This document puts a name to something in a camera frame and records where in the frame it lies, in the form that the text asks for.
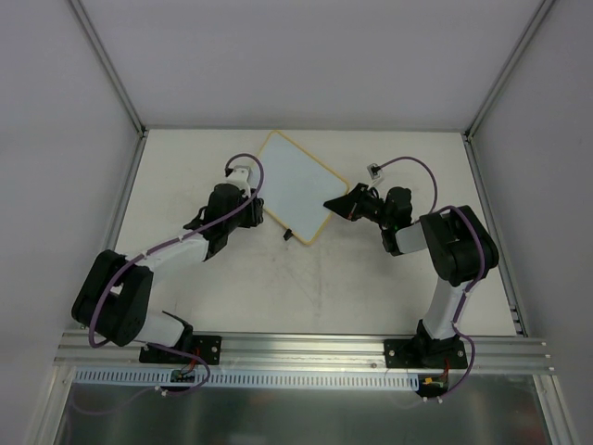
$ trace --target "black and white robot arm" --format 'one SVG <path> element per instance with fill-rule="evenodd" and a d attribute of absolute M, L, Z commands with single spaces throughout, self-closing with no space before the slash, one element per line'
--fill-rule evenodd
<path fill-rule="evenodd" d="M 259 162 L 251 155 L 242 155 Z M 238 227 L 263 222 L 263 200 L 251 189 L 248 167 L 226 169 L 223 182 L 211 192 L 207 206 L 172 238 L 137 255 L 113 250 L 95 259 L 72 307 L 72 317 L 91 328 L 91 346 L 107 342 L 125 346 L 132 341 L 158 344 L 186 353 L 195 351 L 193 327 L 181 318 L 148 309 L 152 286 L 173 271 L 207 261 L 227 245 Z M 94 331 L 105 340 L 96 342 Z"/>
<path fill-rule="evenodd" d="M 369 172 L 380 179 L 376 164 L 369 166 Z M 433 300 L 418 323 L 416 335 L 396 348 L 385 348 L 387 367 L 437 369 L 450 363 L 451 368 L 466 368 L 456 327 L 465 294 L 498 265 L 497 247 L 472 209 L 447 207 L 412 223 L 409 189 L 393 187 L 382 199 L 366 184 L 358 184 L 348 195 L 324 206 L 350 221 L 366 218 L 377 223 L 383 246 L 393 256 L 425 248 L 430 252 L 438 274 Z"/>

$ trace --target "white cover panel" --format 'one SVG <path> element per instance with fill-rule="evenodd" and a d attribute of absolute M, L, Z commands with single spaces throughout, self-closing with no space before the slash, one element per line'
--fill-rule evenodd
<path fill-rule="evenodd" d="M 147 124 L 466 128 L 539 0 L 85 0 Z"/>
<path fill-rule="evenodd" d="M 136 135 L 67 2 L 2 2 L 0 60 L 0 443 L 21 444 Z"/>
<path fill-rule="evenodd" d="M 559 1 L 476 136 L 530 335 L 548 340 L 583 444 L 593 443 L 593 3 Z"/>

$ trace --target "purple cable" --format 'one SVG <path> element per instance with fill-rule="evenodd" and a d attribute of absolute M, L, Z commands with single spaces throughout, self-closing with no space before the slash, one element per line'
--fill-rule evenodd
<path fill-rule="evenodd" d="M 387 167 L 388 165 L 398 162 L 399 160 L 413 160 L 414 162 L 417 162 L 420 165 L 422 165 L 424 167 L 424 169 L 428 172 L 428 174 L 430 174 L 430 179 L 433 181 L 433 188 L 435 190 L 435 198 L 433 199 L 433 206 L 430 208 L 430 210 L 428 210 L 429 213 L 432 213 L 435 210 L 436 200 L 438 199 L 438 186 L 436 185 L 435 174 L 433 173 L 432 170 L 430 170 L 430 167 L 428 167 L 424 162 L 422 162 L 421 160 L 414 158 L 412 156 L 400 156 L 399 158 L 391 159 L 388 162 L 386 162 L 385 164 L 380 165 L 379 168 L 382 170 L 385 167 Z"/>
<path fill-rule="evenodd" d="M 461 295 L 460 304 L 458 304 L 457 310 L 455 310 L 455 314 L 453 315 L 453 322 L 452 322 L 453 323 L 453 331 L 455 332 L 455 334 L 457 334 L 458 336 L 460 336 L 461 338 L 463 338 L 470 344 L 470 348 L 472 350 L 470 362 L 467 365 L 467 369 L 465 370 L 465 373 L 461 376 L 461 378 L 457 381 L 457 383 L 455 385 L 453 385 L 445 394 L 443 394 L 441 396 L 441 399 L 444 398 L 445 396 L 447 396 L 448 394 L 450 394 L 451 392 L 453 392 L 456 388 L 458 388 L 460 386 L 460 384 L 468 377 L 468 375 L 470 374 L 470 372 L 473 369 L 473 362 L 475 361 L 475 343 L 473 342 L 473 340 L 470 336 L 463 334 L 457 328 L 456 324 L 458 323 L 458 321 L 461 317 L 461 311 L 463 310 L 463 306 L 465 305 L 465 301 L 467 300 L 467 293 L 473 289 L 473 287 L 478 283 L 478 281 L 480 281 L 482 279 L 482 276 L 484 275 L 484 271 L 486 270 L 486 259 L 484 257 L 484 250 L 482 249 L 482 244 L 480 243 L 480 238 L 478 237 L 478 234 L 475 232 L 475 229 L 473 228 L 472 223 L 470 222 L 470 220 L 467 219 L 467 217 L 463 214 L 463 212 L 461 210 L 459 210 L 457 207 L 446 206 L 443 209 L 439 210 L 437 213 L 442 213 L 443 211 L 446 211 L 446 210 L 455 212 L 457 214 L 457 216 L 459 216 L 460 219 L 463 221 L 463 223 L 465 224 L 467 229 L 470 231 L 470 234 L 472 235 L 473 242 L 475 243 L 475 246 L 478 249 L 478 255 L 480 256 L 480 270 L 478 272 L 478 275 L 472 280 L 472 282 L 469 285 L 467 285 L 465 287 L 465 289 L 463 289 L 463 294 Z"/>
<path fill-rule="evenodd" d="M 256 162 L 256 164 L 258 164 L 259 182 L 258 182 L 258 186 L 256 187 L 255 192 L 253 194 L 251 194 L 251 196 L 247 199 L 247 201 L 245 201 L 243 204 L 241 204 L 236 209 L 228 212 L 224 216 L 221 216 L 219 219 L 209 222 L 208 224 L 204 224 L 203 226 L 195 229 L 193 232 L 190 232 L 190 233 L 184 235 L 182 237 L 181 241 L 183 241 L 191 236 L 194 236 L 196 234 L 199 234 L 201 232 L 204 232 L 205 230 L 208 230 L 210 227 L 212 227 L 216 224 L 222 223 L 223 221 L 226 221 L 229 218 L 232 218 L 234 215 L 236 215 L 241 210 L 243 210 L 245 207 L 247 207 L 249 204 L 251 204 L 251 202 L 256 198 L 256 196 L 259 193 L 259 190 L 261 190 L 261 187 L 263 186 L 263 177 L 264 177 L 263 166 L 261 165 L 261 162 L 259 161 L 259 159 L 256 158 L 255 156 L 253 156 L 249 153 L 239 153 L 238 155 L 234 155 L 232 158 L 230 158 L 228 160 L 225 168 L 228 168 L 228 166 L 231 164 L 231 162 L 233 162 L 235 159 L 238 159 L 238 158 L 250 158 L 250 159 L 253 159 Z M 168 247 L 173 246 L 177 243 L 180 243 L 181 241 L 178 237 L 175 237 L 175 238 L 172 238 L 172 239 L 165 241 L 163 243 L 157 244 L 153 248 L 150 248 L 149 250 L 147 250 L 146 254 L 141 253 L 140 255 L 132 258 L 131 260 L 126 262 L 117 272 L 115 272 L 115 274 L 111 277 L 111 279 L 105 286 L 105 289 L 103 290 L 103 293 L 101 294 L 101 297 L 99 298 L 99 301 L 96 303 L 95 312 L 93 312 L 93 317 L 91 317 L 91 323 L 89 325 L 89 344 L 91 345 L 92 348 L 101 348 L 102 346 L 105 346 L 109 342 L 109 340 L 105 339 L 105 340 L 97 343 L 95 341 L 95 330 L 96 330 L 97 321 L 99 319 L 99 314 L 101 313 L 101 310 L 103 309 L 103 305 L 105 304 L 105 301 L 107 300 L 107 296 L 109 295 L 109 291 L 111 290 L 111 288 L 120 280 L 121 276 L 124 275 L 128 269 L 130 269 L 132 266 L 134 266 L 134 264 L 136 262 L 144 259 L 148 255 L 152 255 L 153 253 L 156 253 L 156 252 L 162 250 L 163 248 L 168 248 Z"/>
<path fill-rule="evenodd" d="M 84 408 L 81 408 L 80 406 L 78 406 L 76 404 L 76 402 L 74 401 L 74 387 L 72 387 L 72 389 L 70 390 L 70 397 L 69 397 L 69 401 L 68 401 L 68 406 L 70 408 L 72 408 L 74 411 L 77 411 L 80 414 L 84 414 L 84 415 L 108 415 L 108 414 L 114 414 L 117 411 L 119 411 L 121 408 L 123 408 L 124 406 L 127 406 L 130 403 L 132 403 L 133 401 L 135 401 L 136 399 L 138 399 L 140 396 L 146 394 L 147 392 L 151 392 L 151 391 L 154 391 L 154 390 L 155 389 L 153 387 L 144 388 L 144 389 L 141 389 L 138 392 L 136 392 L 133 396 L 131 396 L 129 399 L 127 399 L 124 403 L 122 403 L 121 405 L 116 406 L 115 408 L 111 408 L 109 410 L 103 410 L 103 411 L 90 411 L 90 410 L 86 410 Z"/>

